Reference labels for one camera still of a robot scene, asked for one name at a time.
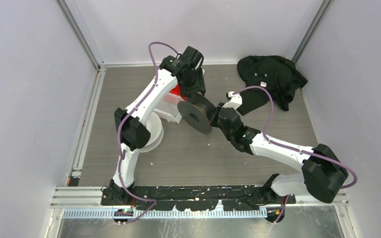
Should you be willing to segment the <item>red plastic bin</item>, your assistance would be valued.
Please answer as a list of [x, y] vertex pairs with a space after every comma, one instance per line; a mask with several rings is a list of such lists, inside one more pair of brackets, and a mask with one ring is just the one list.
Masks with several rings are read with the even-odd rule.
[[176, 85], [172, 90], [170, 90], [170, 93], [180, 96], [184, 101], [187, 101], [187, 98], [181, 94], [179, 85]]

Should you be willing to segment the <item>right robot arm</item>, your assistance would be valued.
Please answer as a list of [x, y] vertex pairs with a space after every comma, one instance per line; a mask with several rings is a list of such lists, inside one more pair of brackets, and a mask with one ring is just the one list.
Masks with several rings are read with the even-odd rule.
[[285, 195], [305, 193], [331, 203], [349, 177], [347, 168], [328, 146], [300, 146], [270, 137], [244, 125], [233, 108], [218, 107], [210, 123], [221, 129], [236, 150], [276, 160], [298, 171], [298, 174], [270, 178], [271, 185], [263, 190], [269, 203], [277, 203]]

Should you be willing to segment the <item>black cloth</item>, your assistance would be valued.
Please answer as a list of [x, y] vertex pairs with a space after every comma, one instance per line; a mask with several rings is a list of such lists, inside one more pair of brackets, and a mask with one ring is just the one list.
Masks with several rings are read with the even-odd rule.
[[244, 57], [237, 63], [237, 72], [245, 86], [264, 87], [275, 104], [285, 112], [289, 110], [296, 90], [308, 83], [295, 64], [281, 56]]

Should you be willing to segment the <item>black perforated spool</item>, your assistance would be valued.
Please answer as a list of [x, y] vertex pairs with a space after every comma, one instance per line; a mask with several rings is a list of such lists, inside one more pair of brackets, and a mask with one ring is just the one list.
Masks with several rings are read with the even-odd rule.
[[215, 106], [202, 94], [195, 93], [187, 98], [187, 101], [179, 102], [178, 110], [192, 128], [202, 134], [210, 134], [212, 126], [210, 125], [210, 110]]

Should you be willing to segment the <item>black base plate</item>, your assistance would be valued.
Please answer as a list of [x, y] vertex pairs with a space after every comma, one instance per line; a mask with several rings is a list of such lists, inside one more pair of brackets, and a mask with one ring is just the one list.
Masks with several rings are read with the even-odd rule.
[[254, 185], [206, 186], [132, 186], [123, 188], [111, 184], [101, 188], [101, 205], [132, 206], [144, 211], [212, 211], [222, 205], [224, 211], [252, 211], [260, 206], [280, 207], [284, 198], [271, 188]]

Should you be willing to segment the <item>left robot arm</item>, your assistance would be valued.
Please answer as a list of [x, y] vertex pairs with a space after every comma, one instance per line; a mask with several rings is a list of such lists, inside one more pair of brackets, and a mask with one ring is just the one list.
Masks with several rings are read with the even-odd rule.
[[120, 205], [131, 202], [134, 170], [141, 149], [150, 140], [146, 123], [156, 106], [176, 86], [180, 95], [187, 98], [194, 93], [204, 94], [204, 57], [197, 49], [188, 46], [183, 53], [165, 57], [155, 66], [155, 75], [142, 93], [125, 109], [115, 111], [117, 141], [120, 151], [116, 172], [110, 182], [113, 198]]

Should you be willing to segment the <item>white perforated spool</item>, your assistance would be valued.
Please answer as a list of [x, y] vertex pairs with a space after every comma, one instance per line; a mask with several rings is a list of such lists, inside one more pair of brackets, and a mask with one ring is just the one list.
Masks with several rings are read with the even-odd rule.
[[145, 123], [139, 117], [130, 117], [128, 130], [123, 132], [124, 139], [128, 139], [129, 153], [146, 153], [155, 149], [163, 139], [164, 129], [160, 117], [152, 112]]

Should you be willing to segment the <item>near white plastic bin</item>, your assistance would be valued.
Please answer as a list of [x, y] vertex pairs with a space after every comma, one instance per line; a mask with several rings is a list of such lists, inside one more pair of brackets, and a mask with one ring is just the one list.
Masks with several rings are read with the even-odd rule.
[[182, 115], [178, 110], [178, 103], [183, 102], [184, 99], [181, 96], [167, 93], [160, 103], [154, 109], [154, 112], [162, 119], [165, 119], [167, 122], [174, 122], [179, 124]]

